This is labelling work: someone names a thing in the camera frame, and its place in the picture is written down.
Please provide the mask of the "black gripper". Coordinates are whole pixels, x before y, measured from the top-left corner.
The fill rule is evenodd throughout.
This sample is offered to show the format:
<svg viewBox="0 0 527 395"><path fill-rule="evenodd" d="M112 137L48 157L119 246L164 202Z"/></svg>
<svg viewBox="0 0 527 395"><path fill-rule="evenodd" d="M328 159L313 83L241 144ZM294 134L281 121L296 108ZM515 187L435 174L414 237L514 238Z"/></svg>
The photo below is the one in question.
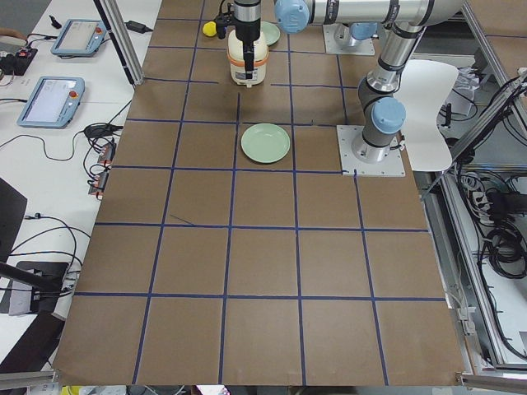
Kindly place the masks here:
<svg viewBox="0 0 527 395"><path fill-rule="evenodd" d="M254 42L260 37L261 1L235 0L233 11L236 37L242 41L245 79L252 80Z"/></svg>

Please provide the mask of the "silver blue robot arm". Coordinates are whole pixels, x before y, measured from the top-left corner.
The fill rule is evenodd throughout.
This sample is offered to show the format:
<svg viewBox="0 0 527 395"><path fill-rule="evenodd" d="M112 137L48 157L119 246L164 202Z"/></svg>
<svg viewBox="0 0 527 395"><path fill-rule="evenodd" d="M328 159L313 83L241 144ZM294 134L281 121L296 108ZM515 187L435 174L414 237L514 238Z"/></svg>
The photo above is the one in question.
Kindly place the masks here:
<svg viewBox="0 0 527 395"><path fill-rule="evenodd" d="M365 163L381 162L402 128L406 110L393 97L400 77L422 33L453 16L461 1L276 1L274 14L280 28L296 34L309 24L376 22L389 27L376 66L361 80L359 100L366 124L352 143L353 155Z"/></svg>

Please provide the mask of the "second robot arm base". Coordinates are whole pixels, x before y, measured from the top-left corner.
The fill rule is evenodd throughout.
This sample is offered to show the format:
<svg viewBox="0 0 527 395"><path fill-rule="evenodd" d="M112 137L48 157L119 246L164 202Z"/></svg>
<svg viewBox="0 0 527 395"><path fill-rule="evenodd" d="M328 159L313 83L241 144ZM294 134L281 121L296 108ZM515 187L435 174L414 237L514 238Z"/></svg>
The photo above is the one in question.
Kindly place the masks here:
<svg viewBox="0 0 527 395"><path fill-rule="evenodd" d="M373 56L372 37L377 33L375 22L336 23L323 27L325 52L357 56Z"/></svg>

